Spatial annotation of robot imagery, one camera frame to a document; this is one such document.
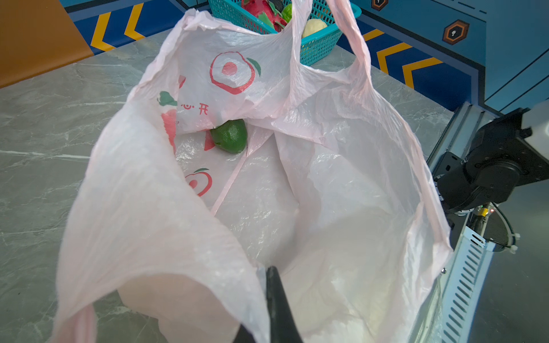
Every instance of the orange panel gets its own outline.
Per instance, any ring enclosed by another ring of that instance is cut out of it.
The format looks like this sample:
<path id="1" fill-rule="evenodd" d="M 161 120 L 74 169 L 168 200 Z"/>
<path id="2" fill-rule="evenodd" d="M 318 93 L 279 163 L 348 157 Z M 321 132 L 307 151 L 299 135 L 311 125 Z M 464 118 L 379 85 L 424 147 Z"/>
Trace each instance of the orange panel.
<path id="1" fill-rule="evenodd" d="M 0 87 L 89 56 L 59 0 L 0 0 Z"/>

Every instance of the marble surface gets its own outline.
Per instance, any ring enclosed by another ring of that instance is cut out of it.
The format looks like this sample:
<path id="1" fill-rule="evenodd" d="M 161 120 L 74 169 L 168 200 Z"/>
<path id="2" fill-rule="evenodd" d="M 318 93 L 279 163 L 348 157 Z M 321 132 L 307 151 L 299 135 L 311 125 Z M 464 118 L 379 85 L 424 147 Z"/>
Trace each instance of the marble surface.
<path id="1" fill-rule="evenodd" d="M 166 35 L 0 89 L 0 342 L 49 338 L 57 255 L 90 151 Z M 315 67 L 337 70 L 353 59 L 336 47 Z M 427 157 L 452 113 L 378 69 L 372 78 Z M 129 310 L 117 293 L 94 306 L 98 342 L 165 342 L 156 320 Z"/>

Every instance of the white plastic bag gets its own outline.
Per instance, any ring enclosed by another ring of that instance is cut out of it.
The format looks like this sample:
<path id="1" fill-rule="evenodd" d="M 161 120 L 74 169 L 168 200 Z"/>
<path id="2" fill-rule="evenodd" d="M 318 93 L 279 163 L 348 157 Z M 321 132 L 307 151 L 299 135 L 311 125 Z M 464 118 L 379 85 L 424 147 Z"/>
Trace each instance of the white plastic bag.
<path id="1" fill-rule="evenodd" d="M 115 289 L 169 342 L 231 342 L 239 323 L 268 342 L 256 261 L 279 267 L 306 342 L 407 339 L 449 229 L 416 137 L 372 87 L 348 0 L 328 4 L 353 65 L 299 63 L 311 3 L 276 35 L 195 10 L 174 27 L 93 149 L 53 342 L 94 342 L 92 304 Z M 239 118 L 247 150 L 210 149 L 204 131 Z"/>

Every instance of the red dragon fruit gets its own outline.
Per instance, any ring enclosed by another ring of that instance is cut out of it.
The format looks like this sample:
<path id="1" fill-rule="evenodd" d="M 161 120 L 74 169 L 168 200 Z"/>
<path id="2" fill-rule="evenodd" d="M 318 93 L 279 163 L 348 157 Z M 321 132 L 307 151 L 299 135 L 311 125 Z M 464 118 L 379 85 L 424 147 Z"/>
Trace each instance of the red dragon fruit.
<path id="1" fill-rule="evenodd" d="M 275 8 L 275 5 L 268 0 L 242 0 L 242 8 L 277 32 L 282 31 L 288 24 L 282 19 L 282 14 Z"/>

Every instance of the white round vegetable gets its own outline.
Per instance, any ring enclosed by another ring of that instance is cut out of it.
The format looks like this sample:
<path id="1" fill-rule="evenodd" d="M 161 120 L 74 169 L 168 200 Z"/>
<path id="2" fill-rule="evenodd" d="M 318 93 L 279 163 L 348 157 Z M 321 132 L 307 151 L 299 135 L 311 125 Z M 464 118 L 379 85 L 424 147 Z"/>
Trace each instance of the white round vegetable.
<path id="1" fill-rule="evenodd" d="M 326 27 L 328 27 L 328 25 L 326 25 L 326 23 L 320 19 L 309 19 L 307 21 L 307 24 L 305 24 L 305 29 L 303 30 L 301 38 L 305 38 L 312 35 L 313 33 L 317 33 L 321 29 L 325 29 Z"/>

